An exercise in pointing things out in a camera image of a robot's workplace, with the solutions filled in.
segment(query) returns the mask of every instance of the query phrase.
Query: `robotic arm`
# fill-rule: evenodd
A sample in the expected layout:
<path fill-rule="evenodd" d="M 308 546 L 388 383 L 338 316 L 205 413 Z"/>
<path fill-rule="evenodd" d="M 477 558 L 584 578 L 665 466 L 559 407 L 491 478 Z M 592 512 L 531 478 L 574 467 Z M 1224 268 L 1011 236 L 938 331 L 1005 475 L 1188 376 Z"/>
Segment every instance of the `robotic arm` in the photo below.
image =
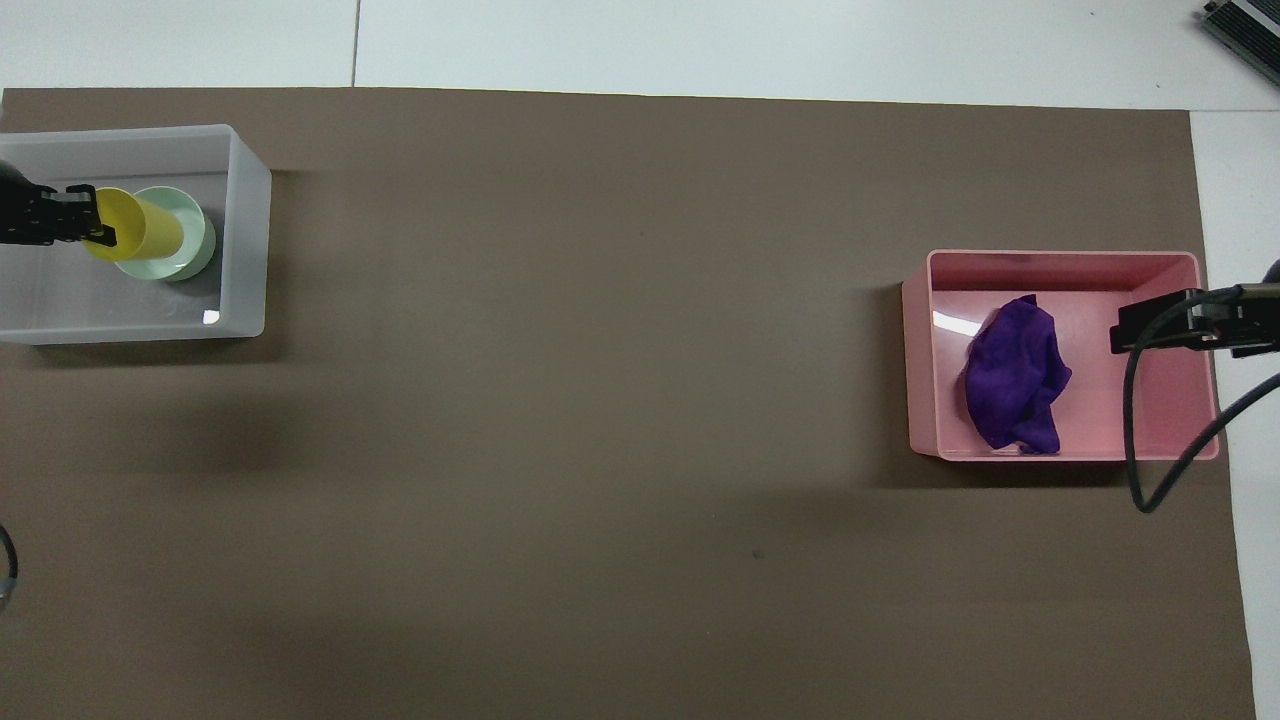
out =
<path fill-rule="evenodd" d="M 1123 409 L 1125 473 L 1129 478 L 1129 495 L 1142 512 L 1152 512 L 1160 506 L 1192 460 L 1228 423 L 1280 387 L 1277 373 L 1222 410 L 1187 446 L 1151 496 L 1143 497 L 1133 437 L 1133 386 L 1138 374 L 1138 357 L 1148 347 L 1230 347 L 1234 357 L 1280 351 L 1280 261 L 1271 265 L 1258 284 L 1236 284 L 1211 291 L 1183 290 L 1120 309 L 1120 324 L 1111 328 L 1111 352 L 1129 354 Z"/>
<path fill-rule="evenodd" d="M 115 231 L 99 218 L 93 186 L 73 184 L 58 192 L 0 160 L 0 242 L 52 245 L 55 240 L 115 247 Z"/>

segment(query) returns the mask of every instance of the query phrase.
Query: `plastic container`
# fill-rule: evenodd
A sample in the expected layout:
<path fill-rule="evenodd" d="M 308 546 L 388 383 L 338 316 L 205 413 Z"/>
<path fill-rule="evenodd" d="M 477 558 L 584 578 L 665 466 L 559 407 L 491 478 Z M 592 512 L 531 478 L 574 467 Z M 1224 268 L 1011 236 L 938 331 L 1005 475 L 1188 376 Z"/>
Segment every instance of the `plastic container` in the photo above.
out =
<path fill-rule="evenodd" d="M 163 282 L 122 273 L 79 243 L 0 245 L 0 342 L 250 337 L 266 316 L 271 173 L 229 126 L 0 135 L 32 182 L 129 192 L 170 186 L 214 227 L 207 266 Z"/>
<path fill-rule="evenodd" d="M 1124 460 L 1121 391 L 1126 355 L 1108 328 L 1123 305 L 1201 287 L 1189 252 L 934 250 L 902 283 L 911 448 L 954 461 Z M 1005 302 L 1034 293 L 1055 319 L 1073 375 L 1053 402 L 1057 455 L 992 450 L 969 419 L 961 374 L 973 336 Z M 1137 455 L 1174 459 L 1216 414 L 1208 352 L 1148 350 L 1134 388 Z M 1215 457 L 1213 439 L 1199 455 Z"/>

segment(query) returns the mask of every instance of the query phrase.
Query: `light green bowl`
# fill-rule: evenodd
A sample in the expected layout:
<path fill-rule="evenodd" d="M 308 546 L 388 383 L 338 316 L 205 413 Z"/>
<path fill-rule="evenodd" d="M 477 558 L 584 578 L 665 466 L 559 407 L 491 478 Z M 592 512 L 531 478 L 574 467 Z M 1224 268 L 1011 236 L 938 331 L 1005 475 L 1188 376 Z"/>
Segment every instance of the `light green bowl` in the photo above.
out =
<path fill-rule="evenodd" d="M 115 266 L 138 279 L 168 282 L 184 281 L 204 270 L 214 256 L 218 237 L 200 204 L 177 187 L 148 187 L 133 195 L 178 218 L 182 225 L 182 247 L 168 258 L 122 260 Z"/>

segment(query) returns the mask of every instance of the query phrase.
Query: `clear plastic bin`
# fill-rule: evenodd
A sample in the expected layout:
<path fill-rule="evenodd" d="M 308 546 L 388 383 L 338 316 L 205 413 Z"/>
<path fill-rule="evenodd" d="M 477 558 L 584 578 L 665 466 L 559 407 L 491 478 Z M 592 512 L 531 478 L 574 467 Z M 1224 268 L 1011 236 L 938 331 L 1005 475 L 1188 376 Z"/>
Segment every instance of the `clear plastic bin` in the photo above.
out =
<path fill-rule="evenodd" d="M 131 192 L 173 186 L 200 202 L 218 250 L 196 277 L 142 281 L 79 243 L 0 245 L 0 342 L 51 345 L 252 337 L 266 310 L 271 173 L 229 126 L 0 135 L 32 182 Z"/>

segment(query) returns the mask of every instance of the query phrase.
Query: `white table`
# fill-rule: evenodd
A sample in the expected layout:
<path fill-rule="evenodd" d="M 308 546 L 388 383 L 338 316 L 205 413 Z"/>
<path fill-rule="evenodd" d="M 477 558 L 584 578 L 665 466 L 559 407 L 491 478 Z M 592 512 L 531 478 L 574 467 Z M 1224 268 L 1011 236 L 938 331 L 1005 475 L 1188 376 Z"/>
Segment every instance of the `white table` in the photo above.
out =
<path fill-rule="evenodd" d="M 1197 1 L 0 4 L 0 87 L 420 86 L 1192 110 L 1210 286 L 1280 256 L 1280 90 Z M 1219 359 L 1228 404 L 1280 356 Z M 1280 398 L 1229 429 L 1258 717 L 1280 719 Z"/>

